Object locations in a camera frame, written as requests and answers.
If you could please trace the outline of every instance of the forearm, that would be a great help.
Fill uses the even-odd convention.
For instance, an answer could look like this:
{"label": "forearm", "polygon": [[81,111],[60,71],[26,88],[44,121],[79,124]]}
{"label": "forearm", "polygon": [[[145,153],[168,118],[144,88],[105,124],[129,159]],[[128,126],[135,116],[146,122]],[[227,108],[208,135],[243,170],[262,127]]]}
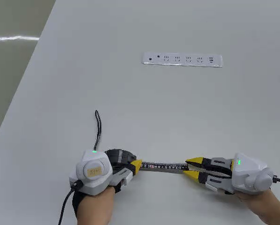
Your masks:
{"label": "forearm", "polygon": [[245,195],[241,192],[236,194],[264,223],[280,225],[280,201],[271,190],[259,195]]}
{"label": "forearm", "polygon": [[272,206],[274,210],[266,215],[259,215],[260,219],[268,225],[280,225],[280,203]]}
{"label": "forearm", "polygon": [[86,196],[77,210],[78,225],[107,225],[113,211],[115,189],[108,187],[97,196]]}

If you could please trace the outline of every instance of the electrical outlet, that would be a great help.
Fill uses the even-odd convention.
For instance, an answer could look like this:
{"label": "electrical outlet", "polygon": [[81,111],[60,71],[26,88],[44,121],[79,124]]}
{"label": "electrical outlet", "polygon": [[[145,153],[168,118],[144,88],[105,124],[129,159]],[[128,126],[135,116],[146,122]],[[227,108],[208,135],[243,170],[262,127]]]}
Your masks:
{"label": "electrical outlet", "polygon": [[204,62],[203,56],[197,56],[196,62],[202,64]]}
{"label": "electrical outlet", "polygon": [[142,63],[194,67],[222,67],[222,56],[216,54],[146,52]]}
{"label": "electrical outlet", "polygon": [[180,61],[181,61],[181,57],[180,56],[175,56],[175,58],[174,58],[174,61],[176,62],[176,63],[180,63]]}
{"label": "electrical outlet", "polygon": [[185,61],[186,61],[186,63],[191,63],[192,62],[192,57],[191,56],[186,56]]}
{"label": "electrical outlet", "polygon": [[169,56],[168,55],[164,55],[164,62],[169,62]]}

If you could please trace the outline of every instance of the round knob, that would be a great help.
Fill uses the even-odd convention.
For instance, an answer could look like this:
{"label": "round knob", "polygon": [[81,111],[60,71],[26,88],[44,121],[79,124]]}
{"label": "round knob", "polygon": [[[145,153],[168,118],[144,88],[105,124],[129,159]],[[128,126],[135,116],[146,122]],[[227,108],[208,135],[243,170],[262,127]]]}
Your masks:
{"label": "round knob", "polygon": [[254,183],[254,188],[257,191],[266,191],[272,185],[272,177],[268,174],[260,174],[257,176],[256,181]]}
{"label": "round knob", "polygon": [[97,180],[103,173],[104,166],[98,160],[89,161],[83,168],[83,174],[89,180]]}
{"label": "round knob", "polygon": [[253,189],[253,186],[254,186],[254,181],[256,180],[256,177],[255,176],[249,176],[245,179],[245,187],[248,188],[248,189]]}

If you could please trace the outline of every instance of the white tabletop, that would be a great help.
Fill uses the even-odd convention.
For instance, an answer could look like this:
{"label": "white tabletop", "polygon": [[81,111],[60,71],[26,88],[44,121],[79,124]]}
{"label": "white tabletop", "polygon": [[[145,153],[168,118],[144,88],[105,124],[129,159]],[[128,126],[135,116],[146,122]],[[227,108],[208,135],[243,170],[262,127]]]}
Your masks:
{"label": "white tabletop", "polygon": [[[148,51],[217,53],[224,66],[143,65]],[[57,224],[95,109],[99,150],[243,152],[280,176],[280,2],[57,0],[0,128],[0,224]],[[63,224],[75,223],[69,201]],[[261,224],[235,196],[157,172],[116,195],[111,224],[131,223]]]}

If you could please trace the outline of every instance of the measuring tape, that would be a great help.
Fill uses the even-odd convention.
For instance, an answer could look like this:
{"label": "measuring tape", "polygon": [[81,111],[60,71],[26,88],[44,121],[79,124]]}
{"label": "measuring tape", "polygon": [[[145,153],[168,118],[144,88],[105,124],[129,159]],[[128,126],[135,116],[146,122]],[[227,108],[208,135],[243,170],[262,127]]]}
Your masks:
{"label": "measuring tape", "polygon": [[156,171],[165,173],[182,173],[188,169],[187,163],[151,163],[142,162],[140,170],[142,171]]}

